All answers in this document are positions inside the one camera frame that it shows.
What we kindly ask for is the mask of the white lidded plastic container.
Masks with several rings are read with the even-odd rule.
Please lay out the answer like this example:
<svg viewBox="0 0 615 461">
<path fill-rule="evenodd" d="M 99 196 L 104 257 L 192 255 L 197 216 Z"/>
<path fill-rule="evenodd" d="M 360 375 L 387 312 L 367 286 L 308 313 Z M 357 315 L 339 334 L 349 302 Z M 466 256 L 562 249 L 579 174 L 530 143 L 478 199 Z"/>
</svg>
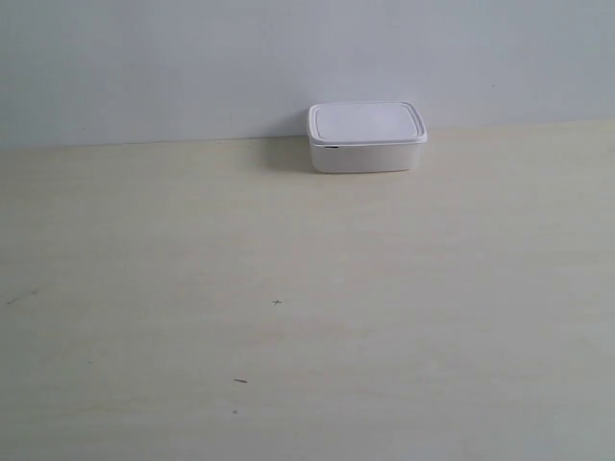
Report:
<svg viewBox="0 0 615 461">
<path fill-rule="evenodd" d="M 409 170 L 428 141 L 408 102 L 321 103 L 307 111 L 313 167 L 327 174 Z"/>
</svg>

